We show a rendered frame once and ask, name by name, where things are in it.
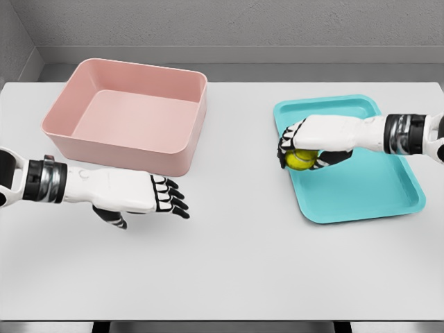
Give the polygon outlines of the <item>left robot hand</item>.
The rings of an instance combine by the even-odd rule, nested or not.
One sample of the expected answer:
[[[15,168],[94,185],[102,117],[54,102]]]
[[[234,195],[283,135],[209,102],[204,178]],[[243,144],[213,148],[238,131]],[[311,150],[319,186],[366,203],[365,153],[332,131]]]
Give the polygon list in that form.
[[[128,224],[123,213],[175,214],[190,217],[189,206],[179,186],[170,178],[145,171],[133,171],[129,179],[113,175],[108,188],[94,195],[93,211],[105,222],[125,230]]]

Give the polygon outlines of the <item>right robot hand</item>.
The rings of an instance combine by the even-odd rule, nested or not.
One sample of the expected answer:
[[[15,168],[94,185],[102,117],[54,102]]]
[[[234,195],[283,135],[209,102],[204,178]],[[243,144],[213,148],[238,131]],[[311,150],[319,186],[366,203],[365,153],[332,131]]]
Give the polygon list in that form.
[[[346,161],[352,157],[360,121],[355,117],[312,115],[288,126],[278,143],[280,166],[287,166],[286,153],[296,149],[321,152],[312,170]]]

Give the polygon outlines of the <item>pink rectangular basket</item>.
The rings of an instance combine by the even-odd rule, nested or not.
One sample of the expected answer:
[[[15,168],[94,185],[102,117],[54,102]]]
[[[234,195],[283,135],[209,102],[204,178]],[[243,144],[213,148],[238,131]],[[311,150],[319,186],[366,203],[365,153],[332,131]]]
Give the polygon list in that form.
[[[42,120],[68,159],[183,176],[207,112],[207,77],[185,69],[82,61]]]

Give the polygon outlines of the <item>blue rectangular tray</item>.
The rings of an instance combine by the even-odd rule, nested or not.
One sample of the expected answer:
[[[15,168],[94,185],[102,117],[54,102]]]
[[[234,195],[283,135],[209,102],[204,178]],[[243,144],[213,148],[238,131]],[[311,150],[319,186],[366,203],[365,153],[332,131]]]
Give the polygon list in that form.
[[[364,95],[282,101],[273,114],[277,131],[312,114],[365,119],[381,112]],[[319,224],[420,212],[426,196],[407,160],[356,148],[346,161],[319,171],[289,172],[302,214]]]

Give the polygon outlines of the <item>yellow tennis ball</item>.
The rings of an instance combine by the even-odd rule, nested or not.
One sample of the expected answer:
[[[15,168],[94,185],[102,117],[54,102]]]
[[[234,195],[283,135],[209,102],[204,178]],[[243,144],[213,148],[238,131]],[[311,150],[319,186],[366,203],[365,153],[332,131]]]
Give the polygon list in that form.
[[[286,165],[296,171],[304,171],[314,166],[318,159],[318,151],[295,149],[285,154]]]

